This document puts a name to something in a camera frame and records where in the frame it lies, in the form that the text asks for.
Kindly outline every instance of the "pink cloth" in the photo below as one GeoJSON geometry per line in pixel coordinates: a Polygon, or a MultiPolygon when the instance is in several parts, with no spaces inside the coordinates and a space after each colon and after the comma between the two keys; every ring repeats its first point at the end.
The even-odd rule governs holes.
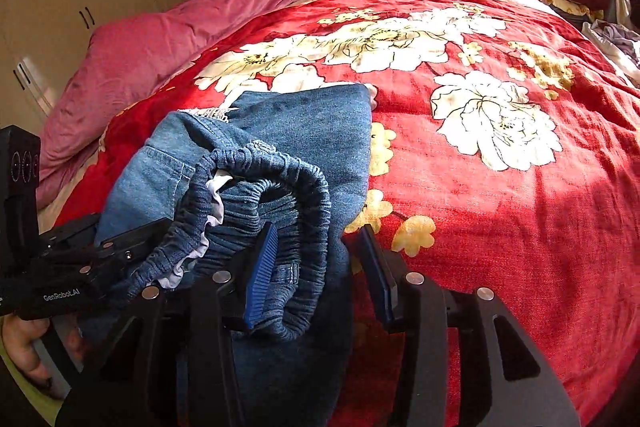
{"type": "Polygon", "coordinates": [[[198,52],[296,0],[190,0],[99,27],[42,131],[38,208],[58,195],[116,114],[151,95],[198,52]]]}

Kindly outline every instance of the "yellow-green fabric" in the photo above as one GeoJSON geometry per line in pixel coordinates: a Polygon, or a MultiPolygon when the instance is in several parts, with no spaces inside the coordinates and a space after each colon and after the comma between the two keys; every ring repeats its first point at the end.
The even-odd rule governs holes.
{"type": "MultiPolygon", "coordinates": [[[[0,331],[2,330],[2,319],[3,317],[0,317],[0,331]]],[[[20,387],[22,393],[27,400],[29,400],[31,406],[40,413],[40,416],[42,416],[49,425],[53,426],[56,422],[56,416],[58,415],[58,411],[60,411],[62,402],[60,400],[55,400],[46,394],[42,394],[36,387],[31,385],[26,378],[24,378],[20,370],[18,370],[11,359],[9,359],[6,349],[4,349],[2,335],[0,335],[0,358],[2,358],[2,363],[4,363],[6,368],[9,370],[11,376],[14,377],[15,383],[20,387]]]]}

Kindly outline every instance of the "silver bolt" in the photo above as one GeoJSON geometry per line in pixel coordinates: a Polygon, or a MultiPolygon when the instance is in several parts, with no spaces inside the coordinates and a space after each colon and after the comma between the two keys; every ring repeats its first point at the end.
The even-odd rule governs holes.
{"type": "Polygon", "coordinates": [[[478,295],[478,297],[483,301],[490,301],[495,297],[494,291],[491,288],[485,288],[484,286],[482,288],[478,288],[476,295],[478,295]]]}
{"type": "Polygon", "coordinates": [[[424,275],[418,272],[409,272],[404,278],[409,284],[415,284],[416,286],[424,282],[424,275]]]}
{"type": "Polygon", "coordinates": [[[213,282],[217,282],[218,284],[224,284],[230,280],[231,274],[226,270],[220,270],[213,274],[213,282]]]}
{"type": "Polygon", "coordinates": [[[158,288],[158,286],[147,286],[145,289],[142,290],[143,299],[146,299],[148,301],[150,301],[151,299],[155,299],[159,295],[160,295],[160,289],[158,288]]]}

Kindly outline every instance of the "bed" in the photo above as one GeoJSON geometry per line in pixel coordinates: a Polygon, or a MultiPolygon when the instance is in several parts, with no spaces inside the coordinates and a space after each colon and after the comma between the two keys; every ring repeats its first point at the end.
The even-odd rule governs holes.
{"type": "MultiPolygon", "coordinates": [[[[370,224],[411,269],[490,286],[549,358],[582,422],[638,352],[640,96],[536,0],[297,0],[252,18],[111,119],[41,227],[100,212],[172,110],[246,90],[372,84],[370,224]]],[[[352,262],[353,354],[330,424],[392,407],[402,340],[376,323],[352,262]]],[[[459,393],[454,340],[449,425],[459,393]]]]}

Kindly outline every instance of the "jeans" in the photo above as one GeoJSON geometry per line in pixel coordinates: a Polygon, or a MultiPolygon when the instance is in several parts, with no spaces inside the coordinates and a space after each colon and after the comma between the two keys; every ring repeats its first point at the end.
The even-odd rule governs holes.
{"type": "Polygon", "coordinates": [[[228,171],[223,223],[207,229],[209,250],[179,287],[225,266],[265,221],[274,223],[278,255],[262,319],[254,335],[234,340],[247,422],[325,425],[351,350],[350,264],[340,238],[367,192],[369,92],[357,84],[245,92],[234,105],[228,122],[170,113],[113,187],[96,239],[175,217],[162,245],[114,288],[114,301],[133,298],[199,244],[211,204],[205,183],[228,171]]]}

